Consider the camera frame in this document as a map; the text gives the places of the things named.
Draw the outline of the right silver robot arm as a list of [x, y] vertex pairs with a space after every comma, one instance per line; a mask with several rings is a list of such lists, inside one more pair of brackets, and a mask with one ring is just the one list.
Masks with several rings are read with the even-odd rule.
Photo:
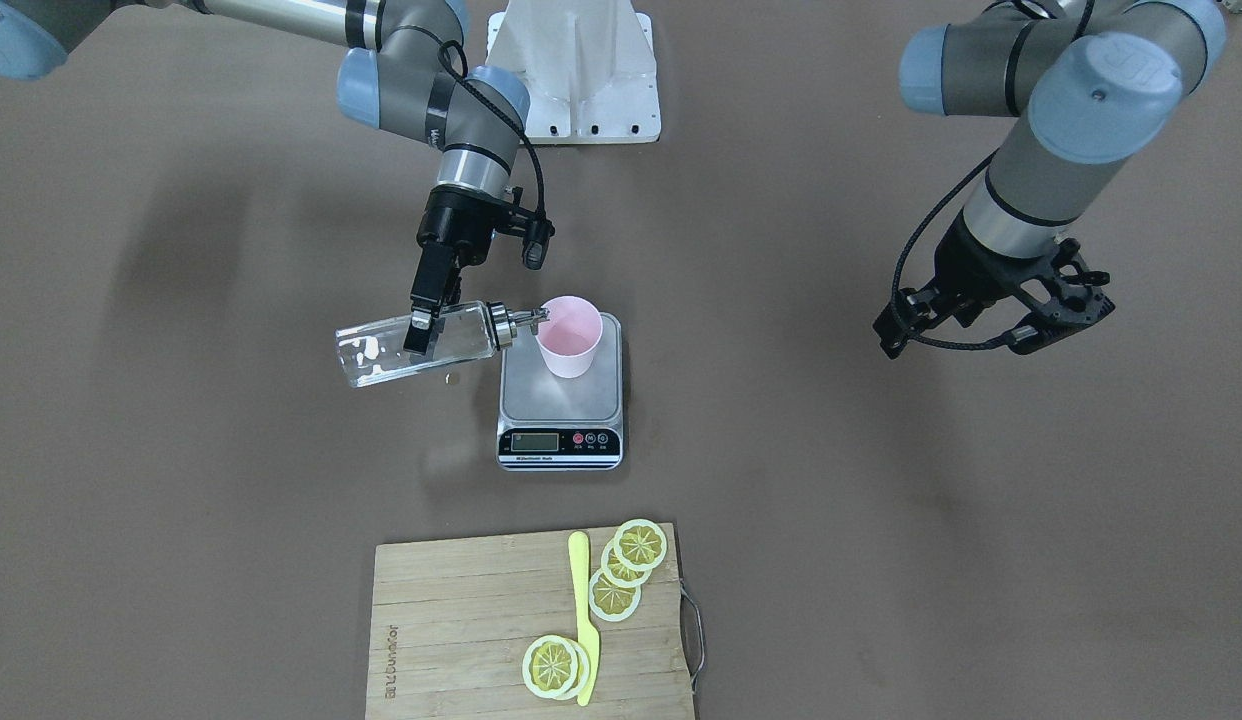
[[191, 1], [188, 9], [347, 48], [337, 102], [347, 118], [441, 151], [417, 228], [421, 250], [402, 346], [424, 354], [460, 297], [461, 273], [484, 263], [497, 235], [522, 240], [537, 269], [554, 233], [542, 204], [520, 205], [513, 164], [528, 146], [528, 88], [465, 58], [462, 1]]

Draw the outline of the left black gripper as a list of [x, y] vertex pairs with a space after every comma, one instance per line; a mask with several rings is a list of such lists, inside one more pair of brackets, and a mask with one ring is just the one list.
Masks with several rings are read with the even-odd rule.
[[946, 319], [969, 326], [997, 300], [1013, 295], [1013, 284], [1031, 277], [1032, 259], [1009, 258], [977, 241], [968, 220], [958, 217], [935, 250], [935, 274], [919, 290], [900, 288], [894, 277], [891, 300], [873, 323], [881, 348], [891, 359], [899, 358], [908, 343], [958, 351], [1018, 348], [1030, 340], [1032, 329], [1015, 326], [982, 343], [941, 341], [927, 336]]

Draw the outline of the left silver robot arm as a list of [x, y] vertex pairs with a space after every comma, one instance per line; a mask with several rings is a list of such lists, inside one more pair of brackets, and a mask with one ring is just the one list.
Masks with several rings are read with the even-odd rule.
[[882, 351], [940, 348], [932, 329], [972, 325], [1005, 299], [1025, 307], [1013, 328], [946, 348], [1027, 355], [1109, 315], [1109, 274], [1089, 268], [1069, 228], [1206, 81], [1225, 45], [1213, 1], [1123, 1], [1110, 12], [995, 1], [968, 24], [915, 34], [897, 68], [908, 108], [1015, 123], [963, 178], [972, 192], [936, 245], [932, 279], [905, 288], [892, 278], [873, 324]]

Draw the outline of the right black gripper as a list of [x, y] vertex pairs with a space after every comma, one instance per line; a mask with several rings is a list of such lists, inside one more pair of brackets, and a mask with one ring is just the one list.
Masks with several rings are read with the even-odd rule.
[[460, 299], [462, 269], [484, 263], [494, 235], [522, 237], [527, 228], [528, 210], [519, 205], [466, 187], [433, 187], [416, 235], [421, 256], [402, 350], [428, 353], [435, 317]]

